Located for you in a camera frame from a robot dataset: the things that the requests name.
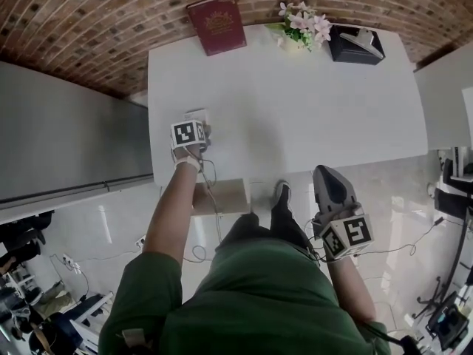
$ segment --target office chair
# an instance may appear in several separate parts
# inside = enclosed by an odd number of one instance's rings
[[[432,337],[438,338],[442,351],[455,349],[468,333],[469,320],[458,311],[456,299],[457,292],[452,292],[437,306],[426,326]]]
[[[417,298],[417,302],[421,305],[425,305],[425,307],[417,314],[413,314],[412,318],[416,320],[419,318],[422,314],[424,314],[426,311],[431,310],[432,308],[437,308],[440,303],[438,300],[440,299],[440,296],[442,295],[443,292],[445,292],[445,284],[440,284],[440,276],[437,276],[437,286],[435,287],[434,294],[432,295],[432,298],[428,300],[422,300],[420,297]]]

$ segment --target wrist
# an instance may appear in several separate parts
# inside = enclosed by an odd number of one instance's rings
[[[192,172],[192,173],[195,173],[197,174],[198,171],[197,169],[195,168],[195,166],[193,166],[192,164],[190,163],[187,163],[187,162],[182,162],[182,163],[179,163],[179,164],[176,164],[174,166],[175,170],[177,171],[178,169],[184,169],[186,172]]]
[[[196,170],[196,172],[200,171],[199,161],[190,155],[188,157],[176,160],[176,163],[174,164],[174,168],[176,169],[178,166],[183,165],[183,164],[193,167]]]

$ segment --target black tissue box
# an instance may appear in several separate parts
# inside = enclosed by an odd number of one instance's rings
[[[363,47],[360,47],[340,36],[342,33],[356,36],[358,31],[359,29],[357,27],[345,27],[341,25],[332,26],[330,29],[331,39],[328,41],[328,44],[334,62],[378,64],[383,60],[369,51],[366,51]],[[377,32],[374,30],[371,32],[374,37],[371,45],[384,55],[383,47],[381,46]]]

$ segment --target brick wall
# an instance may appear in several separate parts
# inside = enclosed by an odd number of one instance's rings
[[[0,0],[0,59],[123,97],[146,88],[149,49],[194,35],[193,1]],[[473,0],[239,0],[244,24],[277,21],[280,1],[398,32],[413,62],[473,39]]]

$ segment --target wire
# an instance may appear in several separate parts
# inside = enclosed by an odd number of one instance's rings
[[[324,255],[323,257],[321,257],[317,251],[315,251],[314,254],[316,256],[316,261],[317,262],[328,263],[327,262],[327,255]]]
[[[458,222],[453,222],[451,220],[447,220],[445,219],[446,222],[450,222],[450,223],[454,223],[455,225],[459,225],[459,226],[462,226],[463,227],[463,224],[462,223],[458,223]]]
[[[195,249],[196,249],[196,248],[201,248],[201,249],[204,251],[204,258],[199,257],[199,256],[195,253]],[[192,248],[192,254],[193,254],[198,260],[191,260],[191,259],[187,259],[187,258],[184,258],[184,260],[187,260],[187,261],[190,262],[190,263],[203,263],[203,262],[211,262],[211,261],[212,261],[212,259],[207,259],[207,250],[205,250],[205,247],[204,247],[204,246],[195,245],[195,246]]]
[[[61,275],[59,274],[58,269],[56,268],[56,266],[55,266],[54,263],[52,262],[52,259],[53,259],[54,257],[56,257],[56,259],[59,261],[59,263],[62,264],[63,266],[65,266],[69,271],[72,271],[73,269],[77,269],[77,270],[79,270],[79,271],[81,272],[81,274],[85,277],[86,283],[87,283],[87,291],[86,291],[86,293],[81,297],[81,299],[84,298],[84,297],[87,297],[87,294],[89,294],[89,279],[87,279],[87,276],[85,275],[84,271],[82,271],[79,267],[70,266],[71,268],[69,268],[69,266],[66,264],[66,262],[63,262],[63,261],[61,260],[61,258],[58,257],[57,254],[50,255],[50,262],[51,262],[52,266],[54,267],[56,273],[58,274],[58,276],[59,276],[59,278],[61,279],[62,282],[64,282],[64,281],[62,280],[62,277],[61,277]]]
[[[416,240],[414,243],[407,243],[407,244],[405,244],[405,245],[403,245],[399,248],[394,248],[393,250],[366,251],[366,252],[362,252],[361,254],[354,254],[353,256],[354,257],[360,257],[360,256],[366,255],[366,254],[387,254],[388,252],[399,251],[399,250],[405,249],[406,247],[411,247],[411,251],[409,252],[409,256],[411,257],[417,251],[417,246],[416,245],[422,240],[422,238],[424,238],[426,235],[428,235],[428,233],[430,233],[433,230],[433,228],[436,227],[438,224],[440,224],[442,221],[444,221],[443,217],[436,220],[434,222],[434,224],[430,227],[430,229],[428,231],[426,231],[425,233],[423,233],[422,236],[418,240]]]
[[[87,259],[76,260],[75,262],[76,263],[82,263],[82,262],[86,262],[87,260],[98,260],[98,261],[110,260],[110,259],[115,259],[116,257],[121,257],[124,254],[137,254],[139,252],[141,252],[141,250],[138,250],[138,251],[125,251],[125,252],[122,252],[121,254],[114,255],[113,257],[104,257],[104,258],[90,257],[90,258],[87,258]]]
[[[207,184],[208,195],[210,196],[210,198],[212,200],[212,205],[214,206],[215,226],[217,227],[217,236],[219,238],[219,243],[221,243],[222,242],[222,229],[220,228],[219,212],[218,212],[218,208],[217,208],[217,202],[215,201],[215,196],[212,193],[212,187],[217,183],[217,171],[215,169],[215,163],[212,162],[211,160],[204,160],[202,157],[201,158],[197,157],[196,155],[192,154],[192,152],[190,152],[186,146],[184,146],[184,150],[187,151],[187,153],[190,156],[192,156],[195,160],[197,160],[199,162],[200,171],[202,172],[202,176],[204,177],[205,183]],[[214,180],[213,184],[208,180],[207,175],[205,174],[203,163],[202,163],[204,161],[208,161],[208,162],[212,163],[212,165],[214,166],[215,180]]]

